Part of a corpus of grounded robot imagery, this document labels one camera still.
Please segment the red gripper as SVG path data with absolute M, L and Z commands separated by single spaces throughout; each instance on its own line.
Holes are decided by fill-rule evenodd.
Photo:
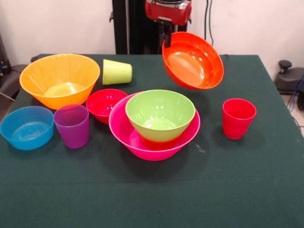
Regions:
M 191 9 L 191 0 L 145 1 L 145 12 L 149 19 L 170 22 L 165 25 L 159 24 L 159 42 L 163 42 L 165 39 L 166 48 L 171 47 L 172 24 L 185 25 L 190 19 Z

